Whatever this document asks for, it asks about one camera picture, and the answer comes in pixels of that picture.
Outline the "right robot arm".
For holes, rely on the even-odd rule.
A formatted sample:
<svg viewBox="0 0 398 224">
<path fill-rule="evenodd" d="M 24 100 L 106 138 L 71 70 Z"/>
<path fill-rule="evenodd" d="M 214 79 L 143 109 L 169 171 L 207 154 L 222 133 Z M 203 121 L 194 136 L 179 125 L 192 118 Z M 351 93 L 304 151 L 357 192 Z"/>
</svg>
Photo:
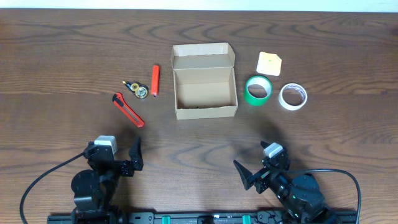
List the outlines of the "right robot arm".
<svg viewBox="0 0 398 224">
<path fill-rule="evenodd" d="M 264 141 L 261 146 L 264 148 L 263 168 L 256 173 L 253 174 L 238 161 L 233 161 L 246 190 L 255 187 L 259 194 L 271 190 L 287 210 L 290 222 L 341 222 L 337 214 L 326 205 L 314 176 L 304 173 L 291 178 L 287 174 L 290 160 L 286 148 L 276 142 L 269 144 Z"/>
</svg>

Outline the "correction tape dispenser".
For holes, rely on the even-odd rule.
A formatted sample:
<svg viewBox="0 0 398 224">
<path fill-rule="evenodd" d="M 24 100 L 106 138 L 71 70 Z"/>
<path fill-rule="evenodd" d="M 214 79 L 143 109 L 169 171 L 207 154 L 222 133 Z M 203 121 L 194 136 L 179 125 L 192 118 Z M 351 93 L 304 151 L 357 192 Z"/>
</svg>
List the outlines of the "correction tape dispenser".
<svg viewBox="0 0 398 224">
<path fill-rule="evenodd" d="M 146 85 L 139 82 L 123 81 L 123 84 L 135 95 L 138 99 L 144 99 L 149 94 L 149 89 Z"/>
</svg>

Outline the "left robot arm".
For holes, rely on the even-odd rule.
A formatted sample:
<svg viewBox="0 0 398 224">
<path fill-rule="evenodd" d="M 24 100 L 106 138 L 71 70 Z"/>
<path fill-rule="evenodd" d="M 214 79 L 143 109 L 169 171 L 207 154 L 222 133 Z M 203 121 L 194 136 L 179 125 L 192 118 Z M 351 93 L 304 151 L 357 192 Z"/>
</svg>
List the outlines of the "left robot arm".
<svg viewBox="0 0 398 224">
<path fill-rule="evenodd" d="M 118 147 L 114 136 L 99 136 L 83 151 L 89 169 L 74 176 L 71 188 L 76 208 L 72 211 L 72 223 L 128 223 L 129 217 L 111 201 L 121 177 L 132 177 L 144 167 L 141 138 L 138 137 L 129 150 L 129 160 L 114 158 Z"/>
</svg>

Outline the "red marker pen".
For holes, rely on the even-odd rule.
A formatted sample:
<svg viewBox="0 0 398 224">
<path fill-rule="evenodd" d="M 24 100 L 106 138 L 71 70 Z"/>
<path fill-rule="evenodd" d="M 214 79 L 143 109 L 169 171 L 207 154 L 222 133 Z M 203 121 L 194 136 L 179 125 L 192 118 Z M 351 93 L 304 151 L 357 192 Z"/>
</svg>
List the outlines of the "red marker pen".
<svg viewBox="0 0 398 224">
<path fill-rule="evenodd" d="M 160 77 L 160 67 L 154 65 L 152 68 L 152 82 L 150 92 L 151 95 L 156 97 L 159 94 L 159 77 Z"/>
</svg>

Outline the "yellow sticky note pad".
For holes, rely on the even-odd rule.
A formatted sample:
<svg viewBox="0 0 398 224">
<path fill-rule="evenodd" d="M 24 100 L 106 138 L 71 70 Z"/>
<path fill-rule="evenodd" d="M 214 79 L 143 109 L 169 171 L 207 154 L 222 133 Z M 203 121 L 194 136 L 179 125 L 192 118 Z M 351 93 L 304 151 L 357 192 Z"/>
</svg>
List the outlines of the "yellow sticky note pad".
<svg viewBox="0 0 398 224">
<path fill-rule="evenodd" d="M 256 72 L 264 75 L 279 76 L 282 59 L 277 54 L 260 52 Z"/>
</svg>

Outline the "green tape roll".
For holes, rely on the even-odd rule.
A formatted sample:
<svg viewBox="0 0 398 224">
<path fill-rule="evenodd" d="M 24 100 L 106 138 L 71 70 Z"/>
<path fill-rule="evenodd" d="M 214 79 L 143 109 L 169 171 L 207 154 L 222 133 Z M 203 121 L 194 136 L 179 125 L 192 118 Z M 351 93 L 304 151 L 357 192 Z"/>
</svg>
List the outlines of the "green tape roll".
<svg viewBox="0 0 398 224">
<path fill-rule="evenodd" d="M 249 78 L 244 87 L 244 99 L 253 106 L 262 106 L 271 97 L 273 86 L 271 81 L 263 76 Z"/>
</svg>

